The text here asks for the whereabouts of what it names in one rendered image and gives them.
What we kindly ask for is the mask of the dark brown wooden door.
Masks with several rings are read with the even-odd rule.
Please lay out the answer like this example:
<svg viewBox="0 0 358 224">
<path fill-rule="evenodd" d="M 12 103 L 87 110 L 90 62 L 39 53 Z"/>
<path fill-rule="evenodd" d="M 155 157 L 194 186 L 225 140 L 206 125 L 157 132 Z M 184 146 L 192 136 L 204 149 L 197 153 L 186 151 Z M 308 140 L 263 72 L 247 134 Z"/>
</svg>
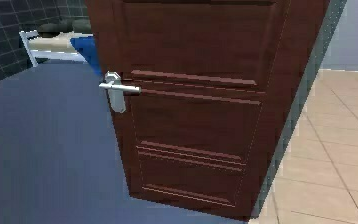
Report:
<svg viewBox="0 0 358 224">
<path fill-rule="evenodd" d="M 257 216 L 330 1 L 85 0 L 130 195 Z"/>
</svg>

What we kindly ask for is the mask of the blue blanket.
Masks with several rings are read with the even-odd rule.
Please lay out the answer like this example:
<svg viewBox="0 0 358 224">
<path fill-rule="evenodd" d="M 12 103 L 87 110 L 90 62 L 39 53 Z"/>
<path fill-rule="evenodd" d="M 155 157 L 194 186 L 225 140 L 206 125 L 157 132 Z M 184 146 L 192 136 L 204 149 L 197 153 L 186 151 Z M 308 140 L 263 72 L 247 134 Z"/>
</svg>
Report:
<svg viewBox="0 0 358 224">
<path fill-rule="evenodd" d="M 98 76 L 102 75 L 95 39 L 93 36 L 75 37 L 70 39 L 72 47 L 83 56 L 90 65 L 94 73 Z"/>
</svg>

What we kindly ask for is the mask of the dark grey pillow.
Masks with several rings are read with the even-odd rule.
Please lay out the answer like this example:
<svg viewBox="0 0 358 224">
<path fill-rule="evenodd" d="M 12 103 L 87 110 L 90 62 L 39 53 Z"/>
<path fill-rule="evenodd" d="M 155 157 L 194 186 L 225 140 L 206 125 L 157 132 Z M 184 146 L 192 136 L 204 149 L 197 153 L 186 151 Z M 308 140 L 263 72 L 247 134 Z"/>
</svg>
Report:
<svg viewBox="0 0 358 224">
<path fill-rule="evenodd" d="M 61 20 L 58 23 L 46 23 L 40 25 L 37 28 L 39 33 L 68 33 L 68 32 L 75 32 L 75 33 L 84 33 L 89 34 L 92 32 L 91 30 L 91 23 L 87 19 L 66 19 Z"/>
</svg>

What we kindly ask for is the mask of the white framed bed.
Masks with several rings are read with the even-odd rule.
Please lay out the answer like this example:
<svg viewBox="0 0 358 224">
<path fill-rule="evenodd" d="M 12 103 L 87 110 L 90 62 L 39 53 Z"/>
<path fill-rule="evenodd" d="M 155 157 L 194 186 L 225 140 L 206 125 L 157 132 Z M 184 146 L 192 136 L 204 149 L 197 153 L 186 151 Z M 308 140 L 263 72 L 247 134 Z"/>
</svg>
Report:
<svg viewBox="0 0 358 224">
<path fill-rule="evenodd" d="M 84 57 L 72 46 L 71 40 L 90 37 L 90 34 L 68 32 L 51 38 L 43 38 L 37 30 L 33 30 L 20 31 L 19 36 L 32 66 L 37 67 L 37 58 L 85 62 Z"/>
</svg>

